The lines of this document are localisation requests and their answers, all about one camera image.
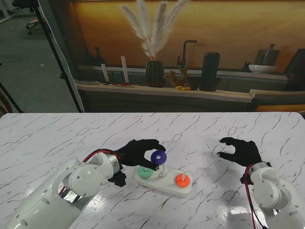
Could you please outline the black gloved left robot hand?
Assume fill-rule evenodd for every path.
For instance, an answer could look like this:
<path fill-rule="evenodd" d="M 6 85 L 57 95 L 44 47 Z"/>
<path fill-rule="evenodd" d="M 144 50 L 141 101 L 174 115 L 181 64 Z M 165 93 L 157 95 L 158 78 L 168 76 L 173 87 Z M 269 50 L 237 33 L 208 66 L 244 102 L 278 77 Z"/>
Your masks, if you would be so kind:
<path fill-rule="evenodd" d="M 116 150 L 115 153 L 119 157 L 120 163 L 125 166 L 142 166 L 156 171 L 159 169 L 159 166 L 144 157 L 146 151 L 154 149 L 166 151 L 165 147 L 159 144 L 159 141 L 156 139 L 141 139 L 130 141 L 122 148 Z"/>

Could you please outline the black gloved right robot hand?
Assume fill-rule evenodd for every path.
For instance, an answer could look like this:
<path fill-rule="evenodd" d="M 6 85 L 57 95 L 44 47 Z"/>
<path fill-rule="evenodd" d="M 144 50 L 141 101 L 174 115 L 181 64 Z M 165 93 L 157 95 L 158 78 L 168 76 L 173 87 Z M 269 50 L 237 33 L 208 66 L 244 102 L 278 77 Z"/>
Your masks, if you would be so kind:
<path fill-rule="evenodd" d="M 232 137 L 225 137 L 220 142 L 235 148 L 234 154 L 218 152 L 217 155 L 220 158 L 237 163 L 243 167 L 262 162 L 258 148 L 253 141 L 246 142 Z"/>

